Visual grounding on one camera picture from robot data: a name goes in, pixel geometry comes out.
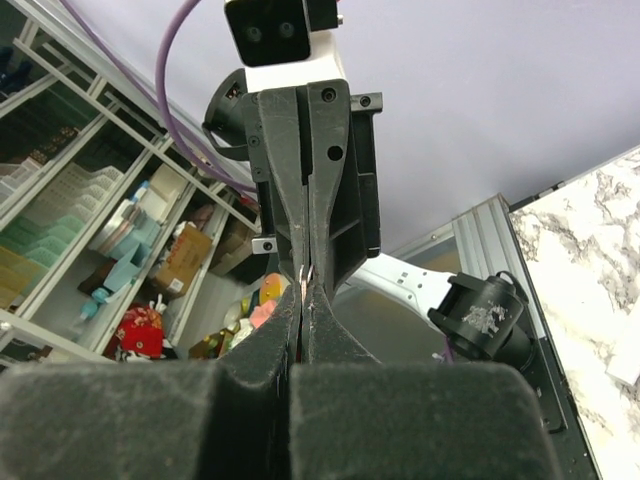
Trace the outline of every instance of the worn silver patch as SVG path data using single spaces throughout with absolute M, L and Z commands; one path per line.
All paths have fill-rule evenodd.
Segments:
M 492 302 L 489 305 L 490 308 L 472 306 L 469 313 L 462 317 L 462 321 L 493 338 L 499 330 L 497 323 L 504 322 L 509 312 L 501 305 L 494 305 Z

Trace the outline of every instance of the screw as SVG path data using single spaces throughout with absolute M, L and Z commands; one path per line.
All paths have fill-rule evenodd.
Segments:
M 247 28 L 247 40 L 251 43 L 258 43 L 262 40 L 262 31 L 258 27 Z
M 291 38 L 296 31 L 296 29 L 293 28 L 293 25 L 289 22 L 281 23 L 279 30 L 282 38 Z
M 322 100 L 331 103 L 336 99 L 336 91 L 333 88 L 325 88 L 322 91 Z

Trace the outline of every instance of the marble tabletop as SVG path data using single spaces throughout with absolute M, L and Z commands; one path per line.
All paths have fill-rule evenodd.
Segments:
M 640 386 L 605 373 L 640 302 L 640 148 L 511 220 L 602 476 L 640 479 Z

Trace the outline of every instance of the white wall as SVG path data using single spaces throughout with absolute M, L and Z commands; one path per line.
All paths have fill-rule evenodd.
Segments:
M 181 0 L 74 0 L 152 80 Z M 37 0 L 48 3 L 50 0 Z M 377 157 L 389 251 L 502 192 L 511 201 L 640 144 L 636 0 L 343 0 L 354 93 L 382 91 Z M 195 124 L 240 65 L 221 0 L 179 35 L 169 94 Z

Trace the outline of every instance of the marble table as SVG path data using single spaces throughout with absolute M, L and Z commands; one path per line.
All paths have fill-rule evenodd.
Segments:
M 640 302 L 640 148 L 511 220 L 602 476 L 640 479 L 640 386 L 605 373 Z

